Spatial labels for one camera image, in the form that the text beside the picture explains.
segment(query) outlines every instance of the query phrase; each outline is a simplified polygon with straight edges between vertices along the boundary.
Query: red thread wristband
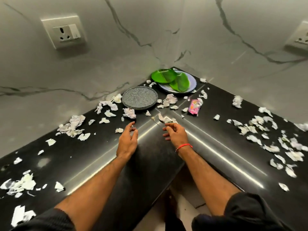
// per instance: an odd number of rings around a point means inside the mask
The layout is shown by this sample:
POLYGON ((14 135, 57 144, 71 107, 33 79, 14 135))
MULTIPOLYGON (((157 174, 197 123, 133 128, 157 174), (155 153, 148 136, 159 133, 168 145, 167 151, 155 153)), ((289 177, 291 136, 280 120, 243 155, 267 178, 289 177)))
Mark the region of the red thread wristband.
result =
POLYGON ((188 145, 191 146, 191 148, 193 148, 193 146, 190 145, 189 143, 185 143, 185 144, 180 145, 180 146, 175 150, 175 152, 178 152, 178 150, 179 150, 181 147, 188 146, 188 145))

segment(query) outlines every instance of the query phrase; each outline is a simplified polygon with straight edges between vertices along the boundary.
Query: switch plate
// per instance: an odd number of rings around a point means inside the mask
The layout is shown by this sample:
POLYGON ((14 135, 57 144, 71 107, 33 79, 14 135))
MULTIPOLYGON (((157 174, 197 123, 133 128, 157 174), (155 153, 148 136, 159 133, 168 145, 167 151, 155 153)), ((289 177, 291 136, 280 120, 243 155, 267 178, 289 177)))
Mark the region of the switch plate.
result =
POLYGON ((55 49, 70 47, 86 42, 78 16, 42 19, 43 26, 55 49))
POLYGON ((286 45, 308 51, 308 21, 301 22, 286 45))

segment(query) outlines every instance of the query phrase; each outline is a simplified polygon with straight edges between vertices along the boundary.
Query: gray round plate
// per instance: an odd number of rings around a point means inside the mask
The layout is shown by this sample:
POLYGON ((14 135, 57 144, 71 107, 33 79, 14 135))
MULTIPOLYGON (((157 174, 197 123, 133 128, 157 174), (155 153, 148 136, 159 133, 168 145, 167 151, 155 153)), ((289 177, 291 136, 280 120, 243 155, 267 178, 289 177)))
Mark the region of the gray round plate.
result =
POLYGON ((158 99, 157 92, 146 86, 128 89, 122 96, 122 103, 131 109, 142 110, 152 107, 158 99))

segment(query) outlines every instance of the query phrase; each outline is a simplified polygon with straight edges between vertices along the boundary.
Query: tile floor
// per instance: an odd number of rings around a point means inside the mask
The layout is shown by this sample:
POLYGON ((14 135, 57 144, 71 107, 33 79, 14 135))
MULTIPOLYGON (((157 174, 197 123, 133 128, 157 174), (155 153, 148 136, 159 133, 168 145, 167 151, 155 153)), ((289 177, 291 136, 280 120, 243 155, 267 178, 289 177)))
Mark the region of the tile floor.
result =
MULTIPOLYGON (((187 167, 183 167, 174 179, 171 190, 178 202, 180 219, 186 231, 192 231, 191 222, 195 216, 198 214, 210 215, 210 211, 205 205, 187 167)), ((163 210, 163 201, 159 198, 134 231, 165 231, 163 210)))

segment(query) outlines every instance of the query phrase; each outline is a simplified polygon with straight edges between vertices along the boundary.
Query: forearm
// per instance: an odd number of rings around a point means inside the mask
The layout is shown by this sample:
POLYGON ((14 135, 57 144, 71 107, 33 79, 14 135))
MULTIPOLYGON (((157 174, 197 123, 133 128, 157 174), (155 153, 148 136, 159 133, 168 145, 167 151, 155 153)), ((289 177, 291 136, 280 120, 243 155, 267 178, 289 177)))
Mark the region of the forearm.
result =
POLYGON ((179 149, 190 173, 213 215, 223 215, 232 195, 240 192, 232 183, 218 174, 190 146, 179 149))
POLYGON ((126 158, 115 158, 55 207, 70 217, 77 231, 88 231, 92 228, 126 162, 126 158))

